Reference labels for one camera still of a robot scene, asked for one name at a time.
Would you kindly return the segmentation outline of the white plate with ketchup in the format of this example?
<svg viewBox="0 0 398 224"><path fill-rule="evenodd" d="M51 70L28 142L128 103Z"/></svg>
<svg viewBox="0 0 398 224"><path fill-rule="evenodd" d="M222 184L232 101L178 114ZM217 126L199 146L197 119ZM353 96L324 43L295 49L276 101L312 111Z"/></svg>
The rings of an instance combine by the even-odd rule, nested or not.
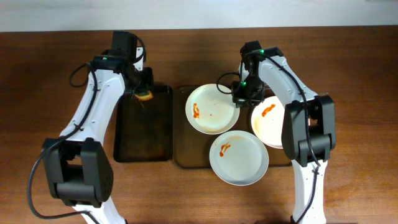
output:
<svg viewBox="0 0 398 224"><path fill-rule="evenodd" d="M195 88L185 103L185 115L190 125L204 134L221 134L238 121L240 109L233 103L231 90L214 83Z"/></svg>

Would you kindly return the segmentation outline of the orange green sponge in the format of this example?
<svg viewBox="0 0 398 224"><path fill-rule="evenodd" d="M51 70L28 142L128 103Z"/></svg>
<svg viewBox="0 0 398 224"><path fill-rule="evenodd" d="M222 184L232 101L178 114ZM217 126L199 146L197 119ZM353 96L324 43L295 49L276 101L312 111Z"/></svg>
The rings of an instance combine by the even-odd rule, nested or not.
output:
<svg viewBox="0 0 398 224"><path fill-rule="evenodd" d="M137 98L139 101L149 101L151 99L153 99L153 94L150 90L148 91L143 91L143 92L139 92L139 93L135 93L134 97Z"/></svg>

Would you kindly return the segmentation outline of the white plate front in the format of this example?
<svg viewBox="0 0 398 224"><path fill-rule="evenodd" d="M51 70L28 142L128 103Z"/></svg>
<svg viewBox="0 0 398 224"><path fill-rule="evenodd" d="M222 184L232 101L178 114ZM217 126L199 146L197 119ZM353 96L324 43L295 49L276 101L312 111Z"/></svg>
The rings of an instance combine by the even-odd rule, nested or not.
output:
<svg viewBox="0 0 398 224"><path fill-rule="evenodd" d="M257 182L269 167L265 145L255 135L240 130L218 136L211 144L209 160L221 180L236 186Z"/></svg>

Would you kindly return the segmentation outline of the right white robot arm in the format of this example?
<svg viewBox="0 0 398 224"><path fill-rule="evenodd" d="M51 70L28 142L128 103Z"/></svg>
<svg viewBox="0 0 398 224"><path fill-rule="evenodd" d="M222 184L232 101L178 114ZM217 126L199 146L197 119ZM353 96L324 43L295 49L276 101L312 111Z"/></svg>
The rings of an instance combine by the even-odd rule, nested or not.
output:
<svg viewBox="0 0 398 224"><path fill-rule="evenodd" d="M336 145L335 104L315 93L288 66L278 47L263 49L247 42L231 95L236 107L257 106L270 88L284 107L281 142L295 177L291 223L325 223L323 185L331 151Z"/></svg>

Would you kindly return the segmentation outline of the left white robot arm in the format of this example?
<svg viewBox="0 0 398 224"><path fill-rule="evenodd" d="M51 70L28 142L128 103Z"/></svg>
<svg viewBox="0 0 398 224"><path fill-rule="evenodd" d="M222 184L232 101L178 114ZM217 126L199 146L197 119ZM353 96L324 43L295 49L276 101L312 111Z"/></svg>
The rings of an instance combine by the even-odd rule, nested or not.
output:
<svg viewBox="0 0 398 224"><path fill-rule="evenodd" d="M50 194L87 223L126 223L111 198L113 170L103 149L114 108L123 95L152 99L152 70L146 48L135 34L115 31L110 49L82 66L87 69L83 98L58 138L47 138L34 167L44 164Z"/></svg>

